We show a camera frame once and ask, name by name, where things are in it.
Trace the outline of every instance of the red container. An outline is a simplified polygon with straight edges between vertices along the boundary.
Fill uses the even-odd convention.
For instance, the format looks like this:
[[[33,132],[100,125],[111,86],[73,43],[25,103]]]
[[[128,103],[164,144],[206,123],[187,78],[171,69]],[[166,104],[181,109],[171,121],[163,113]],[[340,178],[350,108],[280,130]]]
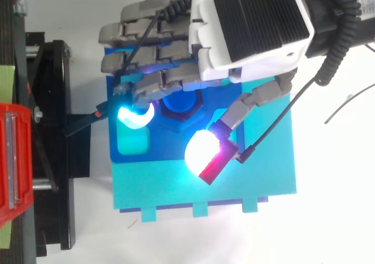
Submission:
[[[0,103],[0,227],[33,202],[31,112]]]

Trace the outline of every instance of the white background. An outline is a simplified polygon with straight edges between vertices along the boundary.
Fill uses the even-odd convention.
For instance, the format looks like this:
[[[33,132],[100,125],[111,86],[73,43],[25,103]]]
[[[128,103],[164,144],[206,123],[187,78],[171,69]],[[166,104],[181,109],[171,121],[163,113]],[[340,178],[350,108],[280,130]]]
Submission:
[[[27,1],[26,30],[72,48],[72,112],[93,112],[106,100],[99,30],[141,0]],[[321,62],[301,63],[294,93]],[[140,222],[140,213],[119,214],[112,208],[108,123],[93,125],[91,178],[74,181],[77,242],[64,252],[48,246],[38,264],[375,263],[375,90],[323,124],[349,94],[375,82],[373,63],[374,53],[352,49],[332,84],[314,85],[293,108],[298,194],[271,197],[257,214],[234,205],[194,219],[191,209],[175,209],[159,211],[151,224]]]

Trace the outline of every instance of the glowing fingertip sensor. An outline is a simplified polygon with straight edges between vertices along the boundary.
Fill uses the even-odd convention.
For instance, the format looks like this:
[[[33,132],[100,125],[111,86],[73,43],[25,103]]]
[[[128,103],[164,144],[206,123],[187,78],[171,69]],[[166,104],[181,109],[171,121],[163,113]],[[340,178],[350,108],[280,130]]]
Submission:
[[[220,141],[210,131],[197,131],[185,150],[185,163],[194,175],[199,176],[220,152]]]
[[[154,117],[155,108],[151,103],[145,114],[139,115],[130,111],[128,107],[122,106],[118,110],[117,118],[130,129],[140,129],[145,127]]]

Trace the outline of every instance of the teal panel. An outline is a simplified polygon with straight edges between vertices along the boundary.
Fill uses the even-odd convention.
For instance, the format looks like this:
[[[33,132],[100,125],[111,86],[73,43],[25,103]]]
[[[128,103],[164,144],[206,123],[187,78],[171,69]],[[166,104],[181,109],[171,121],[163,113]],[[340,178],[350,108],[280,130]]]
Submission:
[[[117,147],[122,155],[145,154],[149,151],[150,133],[147,127],[130,129],[117,120]]]
[[[262,82],[246,83],[243,91],[251,92]],[[255,108],[245,120],[246,144],[253,143],[288,103],[289,97],[284,97]],[[161,143],[161,147],[168,151],[167,145]],[[244,198],[244,208],[250,210],[247,199],[296,193],[291,115],[285,116],[245,164],[230,162],[211,186],[194,176],[183,160],[112,166],[115,209]]]
[[[193,216],[195,218],[209,216],[208,202],[205,201],[193,203]]]
[[[242,212],[243,213],[258,212],[257,198],[244,198],[242,200]]]
[[[156,221],[156,207],[141,208],[142,222],[155,222]]]

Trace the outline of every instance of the black metal frame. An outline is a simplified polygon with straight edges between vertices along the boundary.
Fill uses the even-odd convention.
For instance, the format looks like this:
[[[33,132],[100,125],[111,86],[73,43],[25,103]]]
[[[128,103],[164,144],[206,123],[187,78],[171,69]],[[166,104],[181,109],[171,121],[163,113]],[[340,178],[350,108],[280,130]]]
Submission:
[[[67,45],[60,40],[40,44],[36,58],[28,59],[33,106],[43,112],[33,124],[33,178],[48,178],[52,190],[35,191],[37,256],[46,256],[47,244],[60,243],[68,250],[76,242],[74,188],[70,178],[69,141],[66,126],[66,87],[69,79]]]
[[[24,17],[13,12],[16,2],[0,0],[0,65],[15,67],[13,103],[43,112],[32,126],[33,178],[48,178],[52,190],[34,191],[34,204],[13,220],[11,248],[0,251],[0,263],[35,264],[37,256],[46,256],[47,244],[60,243],[62,250],[75,244],[73,178],[89,176],[91,128],[70,138],[62,134],[80,117],[68,115],[68,47],[26,35]],[[39,45],[27,61],[26,36],[28,44]]]

